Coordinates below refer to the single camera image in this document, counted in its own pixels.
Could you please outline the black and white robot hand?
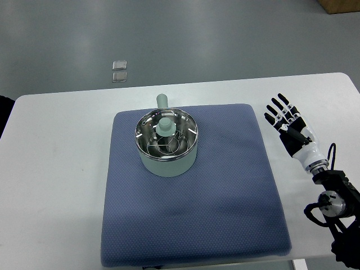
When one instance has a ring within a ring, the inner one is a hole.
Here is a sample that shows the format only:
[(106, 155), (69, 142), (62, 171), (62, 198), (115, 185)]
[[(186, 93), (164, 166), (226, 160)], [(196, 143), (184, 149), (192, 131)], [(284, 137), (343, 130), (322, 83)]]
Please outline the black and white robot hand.
[(312, 175), (329, 169), (329, 159), (321, 152), (318, 138), (298, 109), (281, 93), (271, 99), (264, 117), (279, 133), (287, 153)]

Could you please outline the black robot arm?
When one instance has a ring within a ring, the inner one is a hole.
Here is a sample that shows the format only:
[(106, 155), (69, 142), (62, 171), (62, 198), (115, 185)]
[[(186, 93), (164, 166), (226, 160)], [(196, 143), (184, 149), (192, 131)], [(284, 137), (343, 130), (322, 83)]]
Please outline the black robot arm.
[(335, 170), (336, 144), (327, 159), (307, 167), (316, 185), (322, 185), (317, 202), (308, 204), (305, 216), (320, 227), (328, 228), (334, 238), (331, 252), (348, 268), (359, 269), (359, 191), (342, 170)]

